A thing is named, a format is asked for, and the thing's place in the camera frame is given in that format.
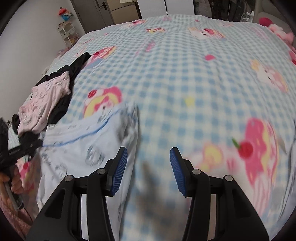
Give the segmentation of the person's left hand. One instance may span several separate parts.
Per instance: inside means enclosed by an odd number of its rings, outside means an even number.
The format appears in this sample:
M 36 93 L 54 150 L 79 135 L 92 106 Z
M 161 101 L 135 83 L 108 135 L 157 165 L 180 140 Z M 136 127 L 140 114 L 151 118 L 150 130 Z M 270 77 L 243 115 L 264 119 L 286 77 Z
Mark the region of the person's left hand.
M 7 198 L 8 194 L 4 186 L 5 183 L 11 182 L 11 191 L 15 194 L 22 194 L 24 192 L 21 176 L 18 167 L 15 165 L 12 168 L 12 180 L 5 173 L 1 173 L 1 196 Z

